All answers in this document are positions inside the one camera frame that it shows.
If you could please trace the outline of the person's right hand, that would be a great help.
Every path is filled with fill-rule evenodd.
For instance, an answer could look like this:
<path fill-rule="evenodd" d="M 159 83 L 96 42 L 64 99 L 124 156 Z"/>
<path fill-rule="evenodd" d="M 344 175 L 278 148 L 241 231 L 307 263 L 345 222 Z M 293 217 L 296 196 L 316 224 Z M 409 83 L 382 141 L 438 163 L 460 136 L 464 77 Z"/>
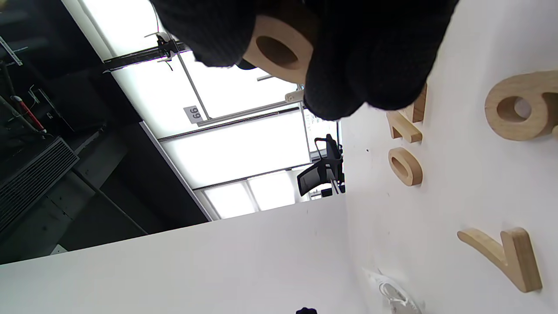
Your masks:
<path fill-rule="evenodd" d="M 153 0 L 166 30 L 208 67 L 240 65 L 256 18 L 317 23 L 303 102 L 324 120 L 364 103 L 404 109 L 424 89 L 456 0 Z"/>

